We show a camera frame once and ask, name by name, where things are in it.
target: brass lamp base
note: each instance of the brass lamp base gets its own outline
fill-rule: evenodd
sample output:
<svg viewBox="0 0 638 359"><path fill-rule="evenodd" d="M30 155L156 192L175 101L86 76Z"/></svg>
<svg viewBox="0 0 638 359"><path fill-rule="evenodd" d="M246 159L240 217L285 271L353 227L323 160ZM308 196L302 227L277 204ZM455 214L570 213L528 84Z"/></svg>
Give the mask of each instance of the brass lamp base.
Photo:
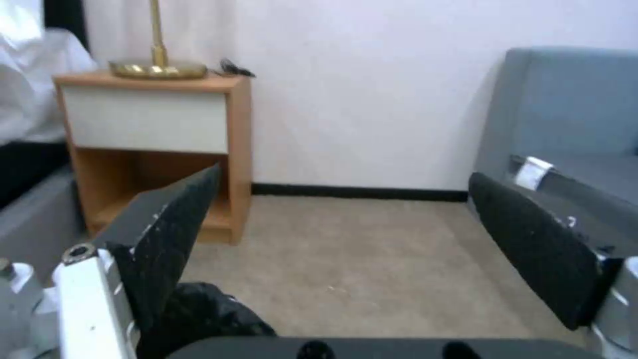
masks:
<svg viewBox="0 0 638 359"><path fill-rule="evenodd" d="M148 60L111 61L111 73L129 79L186 80L201 79L208 74L203 64L172 61L169 65L158 66Z"/></svg>

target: carpet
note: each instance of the carpet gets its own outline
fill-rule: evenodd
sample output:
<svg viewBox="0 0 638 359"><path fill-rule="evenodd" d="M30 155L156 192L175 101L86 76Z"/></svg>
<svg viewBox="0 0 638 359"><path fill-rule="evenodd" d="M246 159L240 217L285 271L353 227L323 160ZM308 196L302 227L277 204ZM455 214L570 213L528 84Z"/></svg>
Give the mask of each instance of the carpet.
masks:
<svg viewBox="0 0 638 359"><path fill-rule="evenodd" d="M254 196L241 244L197 243L182 281L216 284L284 336L582 346L459 203Z"/></svg>

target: gray armchair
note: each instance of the gray armchair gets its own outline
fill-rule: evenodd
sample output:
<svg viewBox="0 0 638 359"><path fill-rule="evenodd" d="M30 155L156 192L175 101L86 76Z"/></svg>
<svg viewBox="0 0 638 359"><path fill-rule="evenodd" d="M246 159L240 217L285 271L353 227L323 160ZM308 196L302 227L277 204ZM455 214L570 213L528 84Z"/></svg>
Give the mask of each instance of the gray armchair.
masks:
<svg viewBox="0 0 638 359"><path fill-rule="evenodd" d="M637 155L638 53L507 52L476 171L509 181L527 156L550 162L554 168L540 192L572 201L634 238Z"/></svg>

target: screw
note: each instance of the screw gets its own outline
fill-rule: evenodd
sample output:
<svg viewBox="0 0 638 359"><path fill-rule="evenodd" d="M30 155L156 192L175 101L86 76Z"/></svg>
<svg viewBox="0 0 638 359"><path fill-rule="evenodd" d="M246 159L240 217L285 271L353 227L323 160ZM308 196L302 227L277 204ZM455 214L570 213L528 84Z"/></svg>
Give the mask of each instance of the screw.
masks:
<svg viewBox="0 0 638 359"><path fill-rule="evenodd" d="M72 246L64 252L62 255L62 263L64 263L65 266L70 266L71 264L79 263L85 259L97 256L98 250L92 244L81 243Z"/></svg>
<svg viewBox="0 0 638 359"><path fill-rule="evenodd" d="M7 258L0 258L0 278L12 280L15 278L13 263Z"/></svg>

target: lamp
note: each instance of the lamp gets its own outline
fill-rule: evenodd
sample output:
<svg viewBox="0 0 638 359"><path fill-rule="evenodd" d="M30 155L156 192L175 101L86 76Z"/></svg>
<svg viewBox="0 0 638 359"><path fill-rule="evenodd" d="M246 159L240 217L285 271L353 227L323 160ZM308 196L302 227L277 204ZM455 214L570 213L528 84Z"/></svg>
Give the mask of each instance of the lamp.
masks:
<svg viewBox="0 0 638 359"><path fill-rule="evenodd" d="M118 77L133 79L201 79L208 68L200 63L171 61L164 46L161 32L160 4L151 0L151 22L153 26L152 61L123 60L111 61L111 73Z"/></svg>

